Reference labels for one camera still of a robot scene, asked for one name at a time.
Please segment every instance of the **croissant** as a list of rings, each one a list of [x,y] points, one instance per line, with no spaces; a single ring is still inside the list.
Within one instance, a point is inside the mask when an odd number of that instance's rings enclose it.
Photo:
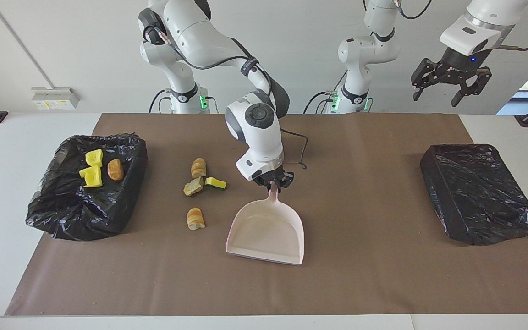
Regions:
[[[190,230],[197,230],[205,228],[205,220],[203,219],[203,212],[198,207],[193,207],[187,213],[187,226]]]
[[[201,176],[207,176],[207,163],[203,158],[197,158],[191,165],[191,177],[198,178]]]

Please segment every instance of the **green indicator light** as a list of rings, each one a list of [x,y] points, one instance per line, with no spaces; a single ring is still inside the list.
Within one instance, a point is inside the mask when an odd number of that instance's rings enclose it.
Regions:
[[[201,101],[201,108],[206,109],[207,108],[207,102],[205,102],[205,96],[199,96],[199,100]]]
[[[335,104],[333,105],[333,109],[335,109],[335,111],[337,111],[337,108],[339,107],[340,100],[341,98],[339,96],[335,97]]]

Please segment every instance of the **dustpan handle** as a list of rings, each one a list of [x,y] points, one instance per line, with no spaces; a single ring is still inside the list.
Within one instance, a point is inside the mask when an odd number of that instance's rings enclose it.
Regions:
[[[266,200],[269,200],[269,201],[278,200],[278,187],[273,181],[270,182],[270,191],[268,192],[268,198]]]

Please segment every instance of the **bread roll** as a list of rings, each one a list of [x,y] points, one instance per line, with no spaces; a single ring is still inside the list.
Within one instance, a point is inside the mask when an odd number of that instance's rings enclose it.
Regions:
[[[187,196],[191,196],[193,194],[196,194],[203,190],[203,185],[205,184],[203,177],[198,177],[193,179],[193,181],[185,184],[185,188],[183,189],[183,192]]]
[[[107,175],[113,181],[122,181],[123,180],[123,166],[119,159],[113,159],[107,163]]]
[[[193,207],[187,213],[187,227],[190,230],[197,230],[205,228],[205,220],[203,219],[203,212],[198,207]]]
[[[207,176],[207,162],[203,158],[197,158],[191,165],[191,177],[198,178],[201,176]]]

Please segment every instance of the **yellow sponge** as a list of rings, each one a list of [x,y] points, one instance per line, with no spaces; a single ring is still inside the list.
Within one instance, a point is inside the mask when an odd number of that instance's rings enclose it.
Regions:
[[[97,149],[84,154],[84,160],[89,166],[103,166],[103,150]]]
[[[79,171],[80,177],[84,178],[84,188],[96,188],[103,185],[101,182],[101,167],[91,166]]]
[[[214,177],[208,177],[205,179],[205,184],[207,186],[212,186],[213,188],[217,188],[219,190],[224,190],[226,189],[226,186],[227,186],[227,182],[225,181],[220,181],[220,180],[217,180],[216,178]]]

